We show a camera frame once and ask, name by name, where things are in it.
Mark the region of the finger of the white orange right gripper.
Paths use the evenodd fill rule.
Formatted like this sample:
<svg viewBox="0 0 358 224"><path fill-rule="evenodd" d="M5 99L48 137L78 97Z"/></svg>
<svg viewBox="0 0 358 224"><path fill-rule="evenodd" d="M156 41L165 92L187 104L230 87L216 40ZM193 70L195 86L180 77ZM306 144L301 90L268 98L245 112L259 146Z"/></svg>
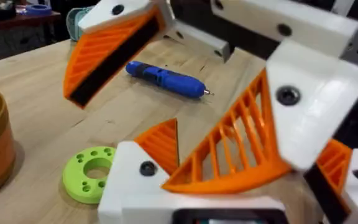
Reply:
<svg viewBox="0 0 358 224"><path fill-rule="evenodd" d="M166 1L100 0L78 23L82 35L67 64L64 97L86 107L127 62L172 24Z"/></svg>
<svg viewBox="0 0 358 224"><path fill-rule="evenodd" d="M307 170L357 98L357 65L285 40L163 188L230 194Z"/></svg>

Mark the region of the white orange left gripper left finger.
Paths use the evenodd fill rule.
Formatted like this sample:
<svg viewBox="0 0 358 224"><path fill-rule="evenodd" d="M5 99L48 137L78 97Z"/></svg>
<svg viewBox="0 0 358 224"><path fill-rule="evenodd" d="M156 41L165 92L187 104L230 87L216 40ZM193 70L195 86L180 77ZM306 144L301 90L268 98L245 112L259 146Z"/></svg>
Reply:
<svg viewBox="0 0 358 224"><path fill-rule="evenodd" d="M124 199L160 193L160 186L179 163L175 118L152 126L133 140L120 142L98 206L99 222L122 223Z"/></svg>

